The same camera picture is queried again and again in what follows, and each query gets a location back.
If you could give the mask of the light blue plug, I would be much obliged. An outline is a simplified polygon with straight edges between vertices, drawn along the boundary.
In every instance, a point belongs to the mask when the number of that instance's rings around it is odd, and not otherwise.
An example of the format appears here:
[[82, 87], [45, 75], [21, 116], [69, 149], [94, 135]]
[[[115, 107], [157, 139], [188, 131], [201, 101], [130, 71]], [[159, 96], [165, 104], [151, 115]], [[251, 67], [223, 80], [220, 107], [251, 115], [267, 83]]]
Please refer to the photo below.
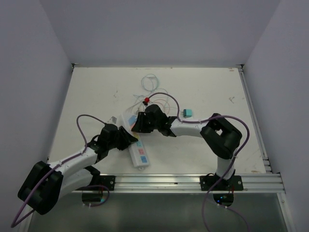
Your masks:
[[132, 125], [136, 122], [137, 117], [135, 115], [131, 116], [128, 120], [129, 124]]

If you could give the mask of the white power strip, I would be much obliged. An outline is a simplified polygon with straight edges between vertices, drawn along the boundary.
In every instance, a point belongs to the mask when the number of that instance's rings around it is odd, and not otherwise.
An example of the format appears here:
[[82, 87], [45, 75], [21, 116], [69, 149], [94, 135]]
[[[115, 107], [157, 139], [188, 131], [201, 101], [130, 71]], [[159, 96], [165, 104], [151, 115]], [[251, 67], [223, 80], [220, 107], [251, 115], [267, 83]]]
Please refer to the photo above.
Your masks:
[[150, 165], [149, 159], [147, 156], [147, 152], [141, 140], [141, 137], [138, 133], [132, 132], [130, 128], [130, 124], [128, 122], [129, 118], [133, 116], [133, 114], [124, 112], [120, 115], [120, 125], [123, 126], [128, 133], [138, 139], [137, 143], [132, 144], [128, 150], [132, 159], [133, 166], [139, 170], [144, 170], [146, 167]]

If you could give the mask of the dark teal plug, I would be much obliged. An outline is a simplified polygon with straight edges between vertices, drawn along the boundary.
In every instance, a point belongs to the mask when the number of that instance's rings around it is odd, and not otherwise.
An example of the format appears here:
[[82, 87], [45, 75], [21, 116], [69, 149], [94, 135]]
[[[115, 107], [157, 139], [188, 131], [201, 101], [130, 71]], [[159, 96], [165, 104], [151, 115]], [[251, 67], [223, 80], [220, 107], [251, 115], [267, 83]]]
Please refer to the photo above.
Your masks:
[[193, 116], [193, 111], [191, 109], [183, 109], [181, 115], [183, 118], [190, 118]]

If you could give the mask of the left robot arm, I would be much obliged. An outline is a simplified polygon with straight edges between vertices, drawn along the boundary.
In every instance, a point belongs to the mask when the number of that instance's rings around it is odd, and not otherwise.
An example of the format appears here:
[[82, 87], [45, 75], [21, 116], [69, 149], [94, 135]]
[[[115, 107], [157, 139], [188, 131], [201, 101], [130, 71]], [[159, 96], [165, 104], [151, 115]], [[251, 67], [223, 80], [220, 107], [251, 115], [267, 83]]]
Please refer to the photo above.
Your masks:
[[94, 167], [112, 149], [125, 150], [138, 139], [124, 127], [107, 124], [77, 153], [62, 160], [37, 162], [17, 196], [40, 215], [48, 213], [58, 199], [80, 188], [104, 189], [100, 171]]

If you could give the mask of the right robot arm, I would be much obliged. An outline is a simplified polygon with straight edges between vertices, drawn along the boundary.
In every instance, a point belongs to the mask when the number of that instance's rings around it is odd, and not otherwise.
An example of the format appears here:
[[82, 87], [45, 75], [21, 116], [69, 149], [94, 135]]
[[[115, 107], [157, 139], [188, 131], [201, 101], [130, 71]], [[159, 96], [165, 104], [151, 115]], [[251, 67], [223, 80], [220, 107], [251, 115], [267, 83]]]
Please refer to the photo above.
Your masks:
[[217, 169], [213, 176], [201, 177], [202, 190], [207, 185], [213, 190], [232, 188], [235, 176], [234, 162], [242, 138], [241, 132], [220, 114], [213, 114], [213, 120], [204, 123], [181, 122], [176, 116], [167, 116], [159, 106], [148, 106], [139, 112], [131, 131], [151, 133], [159, 131], [167, 137], [192, 136], [205, 140], [212, 152], [217, 156]]

